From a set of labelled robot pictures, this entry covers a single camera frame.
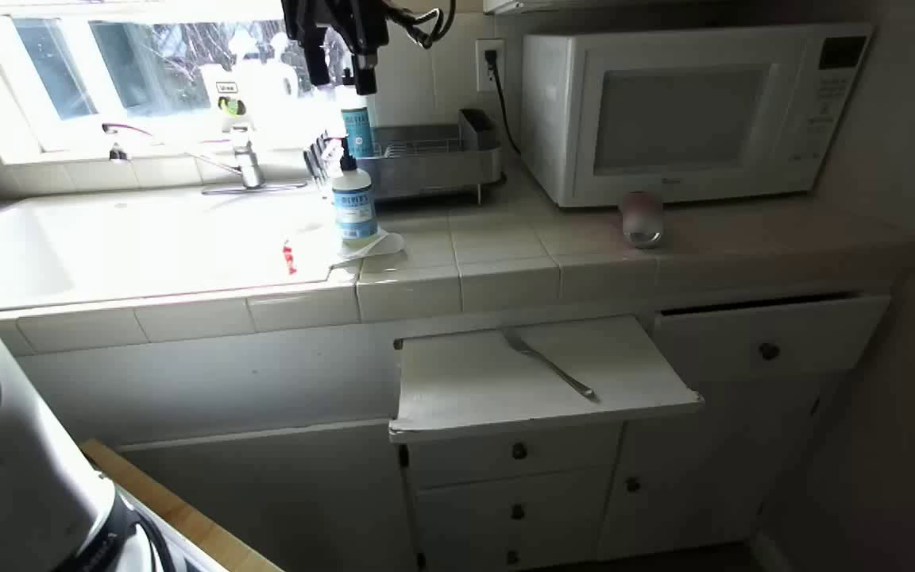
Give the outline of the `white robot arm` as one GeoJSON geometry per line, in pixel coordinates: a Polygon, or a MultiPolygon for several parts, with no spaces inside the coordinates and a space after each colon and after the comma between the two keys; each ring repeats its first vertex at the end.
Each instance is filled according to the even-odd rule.
{"type": "Polygon", "coordinates": [[[79,443],[0,339],[0,572],[383,572],[370,460],[364,425],[79,443]]]}

